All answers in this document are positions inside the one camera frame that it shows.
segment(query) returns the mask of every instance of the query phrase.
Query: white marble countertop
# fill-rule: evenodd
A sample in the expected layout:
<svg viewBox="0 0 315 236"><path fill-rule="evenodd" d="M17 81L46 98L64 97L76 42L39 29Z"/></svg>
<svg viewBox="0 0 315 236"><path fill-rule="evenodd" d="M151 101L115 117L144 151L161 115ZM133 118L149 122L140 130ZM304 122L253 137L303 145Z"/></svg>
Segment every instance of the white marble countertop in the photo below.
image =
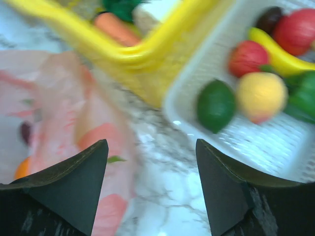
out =
<svg viewBox="0 0 315 236"><path fill-rule="evenodd" d="M3 2L0 12L0 49L70 50L48 28L26 23ZM185 135L127 89L108 78L105 82L129 118L140 157L137 197L117 235L211 235L194 151Z"/></svg>

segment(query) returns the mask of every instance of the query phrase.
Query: yellow plastic bin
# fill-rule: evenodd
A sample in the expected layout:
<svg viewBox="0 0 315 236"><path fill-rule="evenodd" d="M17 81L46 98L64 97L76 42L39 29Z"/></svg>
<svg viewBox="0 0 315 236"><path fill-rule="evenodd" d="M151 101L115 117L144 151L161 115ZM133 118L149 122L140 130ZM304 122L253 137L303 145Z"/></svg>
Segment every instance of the yellow plastic bin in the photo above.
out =
<svg viewBox="0 0 315 236"><path fill-rule="evenodd" d="M120 46L73 11L89 0L68 0L67 7L58 0L5 1L44 20L95 65L159 108L185 63L235 0L185 0L164 24L130 48Z"/></svg>

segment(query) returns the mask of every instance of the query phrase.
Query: green leaf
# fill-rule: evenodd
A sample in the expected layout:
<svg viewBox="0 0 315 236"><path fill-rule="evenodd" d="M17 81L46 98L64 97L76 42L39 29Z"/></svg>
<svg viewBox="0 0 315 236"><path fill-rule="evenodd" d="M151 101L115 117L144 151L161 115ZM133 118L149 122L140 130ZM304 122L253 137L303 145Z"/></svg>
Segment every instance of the green leaf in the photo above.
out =
<svg viewBox="0 0 315 236"><path fill-rule="evenodd" d="M269 65L269 64L261 65L261 66L259 67L259 69L260 69L262 72L268 72L268 73L273 73L273 74L275 74L274 69L273 69L272 66Z"/></svg>
<svg viewBox="0 0 315 236"><path fill-rule="evenodd" d="M32 106L34 104L34 99L24 99L22 102L26 105Z"/></svg>
<svg viewBox="0 0 315 236"><path fill-rule="evenodd" d="M111 156L107 159L107 163L111 164L118 161L126 161L125 159L122 159L120 156Z"/></svg>

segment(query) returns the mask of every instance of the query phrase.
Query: green lime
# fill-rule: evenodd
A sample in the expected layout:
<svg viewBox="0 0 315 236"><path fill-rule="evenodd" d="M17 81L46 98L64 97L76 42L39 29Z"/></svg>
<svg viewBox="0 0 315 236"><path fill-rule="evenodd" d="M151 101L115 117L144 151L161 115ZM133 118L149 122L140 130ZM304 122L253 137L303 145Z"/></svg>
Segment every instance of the green lime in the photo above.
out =
<svg viewBox="0 0 315 236"><path fill-rule="evenodd" d="M198 96L197 118L205 128L215 134L230 123L235 111L234 93L220 80L211 81Z"/></svg>

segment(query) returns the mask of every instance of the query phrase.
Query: orange fruit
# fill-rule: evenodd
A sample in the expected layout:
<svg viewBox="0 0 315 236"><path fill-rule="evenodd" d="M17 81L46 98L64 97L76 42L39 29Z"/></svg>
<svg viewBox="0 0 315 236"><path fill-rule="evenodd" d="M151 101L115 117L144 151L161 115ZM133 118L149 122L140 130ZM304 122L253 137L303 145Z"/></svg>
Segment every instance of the orange fruit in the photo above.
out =
<svg viewBox="0 0 315 236"><path fill-rule="evenodd" d="M16 169L14 178L19 179L29 175L29 160L30 157L26 158Z"/></svg>

